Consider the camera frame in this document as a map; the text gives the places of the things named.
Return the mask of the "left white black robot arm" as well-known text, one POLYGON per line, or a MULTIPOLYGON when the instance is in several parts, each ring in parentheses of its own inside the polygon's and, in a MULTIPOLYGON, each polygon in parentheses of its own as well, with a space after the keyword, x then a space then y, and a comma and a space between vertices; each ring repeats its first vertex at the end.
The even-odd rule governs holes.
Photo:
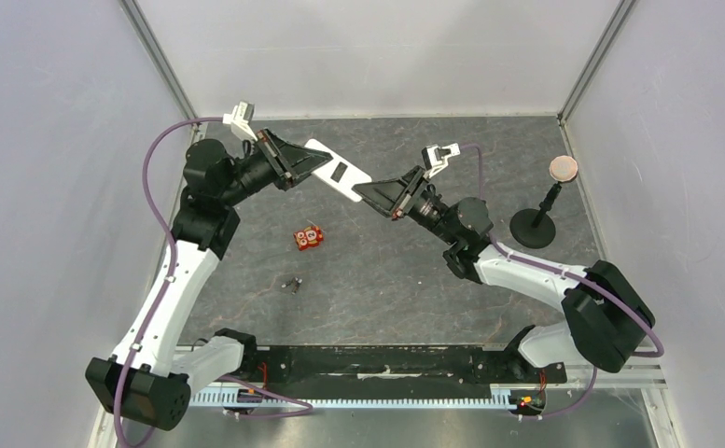
POLYGON ((247 381, 262 374, 251 334, 221 329, 182 357, 175 354, 179 338, 239 227, 236 205, 268 186, 291 189, 337 158, 327 150, 289 143, 267 129, 243 145, 241 158, 232 157, 216 139, 187 149, 179 210, 163 226, 165 260, 113 353, 88 364, 88 384, 119 424, 133 421, 171 430, 194 394, 220 377, 230 374, 247 381))

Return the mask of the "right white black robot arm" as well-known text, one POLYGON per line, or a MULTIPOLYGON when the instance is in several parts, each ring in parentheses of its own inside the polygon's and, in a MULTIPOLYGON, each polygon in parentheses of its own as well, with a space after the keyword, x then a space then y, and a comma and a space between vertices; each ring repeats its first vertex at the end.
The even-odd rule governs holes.
POLYGON ((508 374, 528 381, 542 368, 584 361, 619 372, 631 357, 661 357, 655 318, 624 274, 599 259, 590 267, 529 256, 499 243, 484 200, 445 203, 416 166, 400 178, 357 184, 353 190, 385 217, 405 217, 437 236, 458 278, 503 287, 560 311, 564 321, 525 329, 505 356, 508 374))

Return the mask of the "white remote control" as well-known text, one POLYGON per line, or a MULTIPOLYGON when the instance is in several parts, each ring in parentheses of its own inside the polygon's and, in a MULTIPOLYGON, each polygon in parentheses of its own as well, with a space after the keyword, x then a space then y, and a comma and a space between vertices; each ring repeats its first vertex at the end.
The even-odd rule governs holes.
POLYGON ((354 191, 354 186, 371 182, 370 175, 317 139, 308 140, 305 146, 331 156, 330 161, 312 172, 313 176, 354 203, 363 200, 362 196, 354 191))

